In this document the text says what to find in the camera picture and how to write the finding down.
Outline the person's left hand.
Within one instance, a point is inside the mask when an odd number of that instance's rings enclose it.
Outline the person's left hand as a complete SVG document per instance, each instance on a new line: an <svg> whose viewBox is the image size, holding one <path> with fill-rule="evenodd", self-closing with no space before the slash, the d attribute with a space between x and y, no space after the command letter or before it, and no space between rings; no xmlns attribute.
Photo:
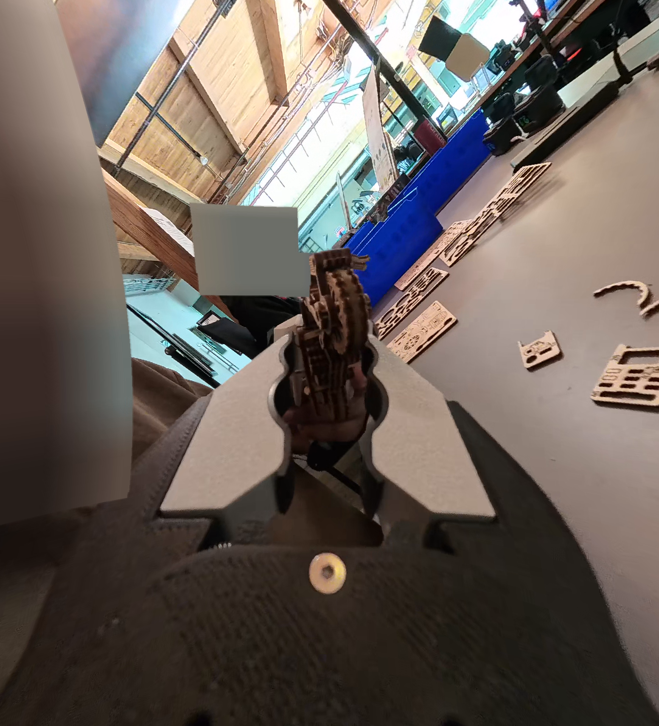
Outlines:
<svg viewBox="0 0 659 726"><path fill-rule="evenodd" d="M292 407L283 414L291 433L295 455L306 455L313 443L356 441L367 424L367 412L360 410L342 421L317 414L311 407Z"/></svg>

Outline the printed wooden display board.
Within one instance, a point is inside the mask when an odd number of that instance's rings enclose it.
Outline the printed wooden display board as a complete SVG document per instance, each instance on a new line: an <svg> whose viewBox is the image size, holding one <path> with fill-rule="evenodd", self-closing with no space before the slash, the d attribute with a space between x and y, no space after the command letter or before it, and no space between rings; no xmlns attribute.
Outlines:
<svg viewBox="0 0 659 726"><path fill-rule="evenodd" d="M384 130L380 112L378 69L373 65L362 94L362 106L368 149L380 195L386 194L397 182L399 173L392 144Z"/></svg>

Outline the small cut-out wooden puzzle sheet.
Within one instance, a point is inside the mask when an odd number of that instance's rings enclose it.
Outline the small cut-out wooden puzzle sheet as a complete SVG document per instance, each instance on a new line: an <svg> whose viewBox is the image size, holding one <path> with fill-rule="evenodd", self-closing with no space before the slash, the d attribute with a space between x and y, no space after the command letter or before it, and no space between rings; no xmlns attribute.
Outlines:
<svg viewBox="0 0 659 726"><path fill-rule="evenodd" d="M375 320L376 337L383 340L448 277L447 271L429 267L412 282L400 298Z"/></svg>

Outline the curved toothed wooden piece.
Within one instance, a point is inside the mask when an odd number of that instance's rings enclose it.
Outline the curved toothed wooden piece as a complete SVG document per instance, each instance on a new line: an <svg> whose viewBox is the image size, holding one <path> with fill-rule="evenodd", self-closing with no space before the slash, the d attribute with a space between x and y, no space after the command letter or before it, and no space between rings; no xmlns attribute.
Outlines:
<svg viewBox="0 0 659 726"><path fill-rule="evenodd" d="M628 279L628 280L622 280L619 282L612 283L610 285L606 285L604 287L598 288L593 292L593 296L598 298L600 296L606 295L608 293L617 291L617 290L624 290L624 289L634 289L637 291L637 301L636 305L639 308L639 310L643 310L645 305L648 302L648 299L650 298L651 291L649 286L640 281L640 280L634 280L634 279Z"/></svg>

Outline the black battery charger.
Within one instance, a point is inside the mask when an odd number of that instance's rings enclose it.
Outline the black battery charger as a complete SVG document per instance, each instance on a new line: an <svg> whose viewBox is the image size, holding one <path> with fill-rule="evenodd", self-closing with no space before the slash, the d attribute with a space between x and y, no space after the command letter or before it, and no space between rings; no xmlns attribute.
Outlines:
<svg viewBox="0 0 659 726"><path fill-rule="evenodd" d="M488 129L483 134L483 145L493 156L506 154L515 144L525 139L525 134L516 119L517 92L499 95L485 111Z"/></svg>
<svg viewBox="0 0 659 726"><path fill-rule="evenodd" d="M553 57L542 56L525 72L529 94L516 104L513 119L519 129L530 135L545 127L566 106L556 88L558 68Z"/></svg>

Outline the wooden motorcycle model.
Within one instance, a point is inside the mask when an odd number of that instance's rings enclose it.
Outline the wooden motorcycle model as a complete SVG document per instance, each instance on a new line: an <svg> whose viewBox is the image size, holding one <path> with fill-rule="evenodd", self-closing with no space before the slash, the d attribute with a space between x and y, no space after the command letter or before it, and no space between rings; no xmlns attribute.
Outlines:
<svg viewBox="0 0 659 726"><path fill-rule="evenodd" d="M347 248L310 255L309 294L300 302L300 324L290 336L294 404L307 402L335 422L349 416L351 368L361 362L371 331L370 296L358 277L369 261Z"/></svg>

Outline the slotted wooden puzzle offcut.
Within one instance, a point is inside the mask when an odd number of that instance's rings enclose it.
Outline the slotted wooden puzzle offcut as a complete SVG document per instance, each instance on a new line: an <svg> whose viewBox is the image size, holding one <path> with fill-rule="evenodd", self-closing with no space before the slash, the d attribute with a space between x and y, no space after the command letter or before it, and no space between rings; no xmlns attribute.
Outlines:
<svg viewBox="0 0 659 726"><path fill-rule="evenodd" d="M659 346L619 344L590 393L597 404L659 408Z"/></svg>

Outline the white board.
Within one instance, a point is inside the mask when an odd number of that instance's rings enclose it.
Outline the white board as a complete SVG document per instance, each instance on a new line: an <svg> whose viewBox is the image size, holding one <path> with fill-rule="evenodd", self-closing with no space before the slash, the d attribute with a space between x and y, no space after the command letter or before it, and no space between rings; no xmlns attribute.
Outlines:
<svg viewBox="0 0 659 726"><path fill-rule="evenodd" d="M653 54L651 50L652 42L658 39L659 18L655 19L649 28L625 40L618 46L618 53L622 63L629 69L642 63ZM617 77L618 72L615 70L613 54L610 53L571 81L570 84L563 86L559 94L564 104L570 107L597 83L614 80Z"/></svg>

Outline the pale wooden puzzle sheet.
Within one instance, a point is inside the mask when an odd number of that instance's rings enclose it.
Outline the pale wooden puzzle sheet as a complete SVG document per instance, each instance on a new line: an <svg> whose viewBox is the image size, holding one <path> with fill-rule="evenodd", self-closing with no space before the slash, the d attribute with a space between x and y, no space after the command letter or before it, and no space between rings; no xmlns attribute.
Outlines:
<svg viewBox="0 0 659 726"><path fill-rule="evenodd" d="M452 223L445 229L434 243L425 250L419 259L395 281L394 287L405 290L426 268L446 250L452 249L464 231L471 224L470 220L461 220Z"/></svg>

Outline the long wooden puzzle sheet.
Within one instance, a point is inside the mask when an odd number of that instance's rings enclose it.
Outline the long wooden puzzle sheet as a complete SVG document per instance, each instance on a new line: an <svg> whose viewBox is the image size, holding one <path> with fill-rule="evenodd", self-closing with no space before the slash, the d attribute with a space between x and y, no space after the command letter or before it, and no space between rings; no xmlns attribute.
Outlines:
<svg viewBox="0 0 659 726"><path fill-rule="evenodd" d="M552 164L545 162L524 166L500 188L479 213L469 220L461 220L443 232L438 239L437 258L447 266L454 266L480 239L507 213L517 207L524 195L549 171Z"/></svg>

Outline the grey desk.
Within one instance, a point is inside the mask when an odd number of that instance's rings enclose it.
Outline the grey desk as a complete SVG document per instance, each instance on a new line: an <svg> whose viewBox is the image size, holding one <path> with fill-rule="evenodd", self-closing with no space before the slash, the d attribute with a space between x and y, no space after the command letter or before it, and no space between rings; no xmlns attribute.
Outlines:
<svg viewBox="0 0 659 726"><path fill-rule="evenodd" d="M431 295L457 324L414 368L532 475L574 531L659 710L659 410L596 404L616 346L659 346L634 279L659 297L659 70L552 156L551 168ZM518 342L560 358L527 370Z"/></svg>

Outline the dark red box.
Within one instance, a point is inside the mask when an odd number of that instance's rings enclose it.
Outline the dark red box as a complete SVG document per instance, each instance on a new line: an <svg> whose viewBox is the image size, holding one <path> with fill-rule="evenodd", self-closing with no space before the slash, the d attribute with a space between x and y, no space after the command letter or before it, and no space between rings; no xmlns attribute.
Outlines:
<svg viewBox="0 0 659 726"><path fill-rule="evenodd" d="M416 143L429 155L433 156L446 146L447 140L436 124L429 118L418 120L413 127Z"/></svg>

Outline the studio light panel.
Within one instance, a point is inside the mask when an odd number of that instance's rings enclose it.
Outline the studio light panel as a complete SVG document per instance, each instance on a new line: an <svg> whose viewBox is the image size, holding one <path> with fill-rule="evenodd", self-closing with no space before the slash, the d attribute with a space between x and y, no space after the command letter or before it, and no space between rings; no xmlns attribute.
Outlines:
<svg viewBox="0 0 659 726"><path fill-rule="evenodd" d="M490 50L469 33L461 33L440 17L432 16L418 48L444 62L445 68L470 83L490 59Z"/></svg>

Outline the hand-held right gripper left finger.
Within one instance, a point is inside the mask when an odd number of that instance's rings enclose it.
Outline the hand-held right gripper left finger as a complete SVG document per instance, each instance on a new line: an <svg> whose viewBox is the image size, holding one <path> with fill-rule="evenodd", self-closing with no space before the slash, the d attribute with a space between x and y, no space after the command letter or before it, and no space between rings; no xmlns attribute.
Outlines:
<svg viewBox="0 0 659 726"><path fill-rule="evenodd" d="M212 519L232 539L245 524L288 512L291 433L275 399L291 343L281 336L213 392L162 500L163 518Z"/></svg>

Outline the notched wooden puzzle offcut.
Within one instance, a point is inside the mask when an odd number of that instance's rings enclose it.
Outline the notched wooden puzzle offcut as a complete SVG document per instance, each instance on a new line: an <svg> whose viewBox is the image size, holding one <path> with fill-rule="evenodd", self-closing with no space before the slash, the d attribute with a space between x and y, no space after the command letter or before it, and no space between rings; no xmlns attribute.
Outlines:
<svg viewBox="0 0 659 726"><path fill-rule="evenodd" d="M559 342L551 330L545 331L541 338L530 343L519 341L518 348L524 368L527 370L552 362L563 354Z"/></svg>

